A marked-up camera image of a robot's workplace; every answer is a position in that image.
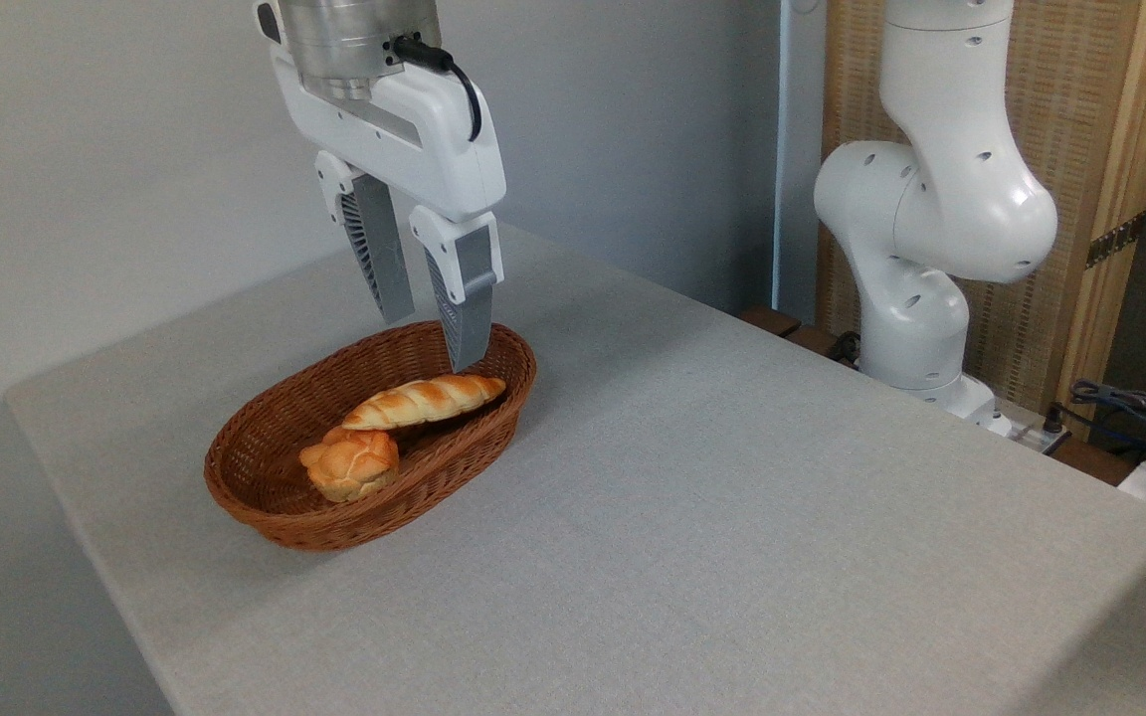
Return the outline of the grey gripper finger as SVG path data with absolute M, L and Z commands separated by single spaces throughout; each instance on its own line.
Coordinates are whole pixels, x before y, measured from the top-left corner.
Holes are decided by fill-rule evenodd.
M 489 348 L 492 289 L 504 278 L 496 218 L 485 212 L 454 223 L 415 207 L 410 222 L 426 250 L 452 371 L 464 372 Z
M 415 305 L 388 184 L 330 151 L 317 151 L 314 167 L 328 214 L 350 242 L 383 320 L 405 320 Z

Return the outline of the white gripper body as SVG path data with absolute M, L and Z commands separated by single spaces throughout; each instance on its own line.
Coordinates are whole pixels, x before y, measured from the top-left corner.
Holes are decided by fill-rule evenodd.
M 258 1 L 275 78 L 300 134 L 454 222 L 507 191 L 481 91 L 402 58 L 442 42 L 432 1 Z

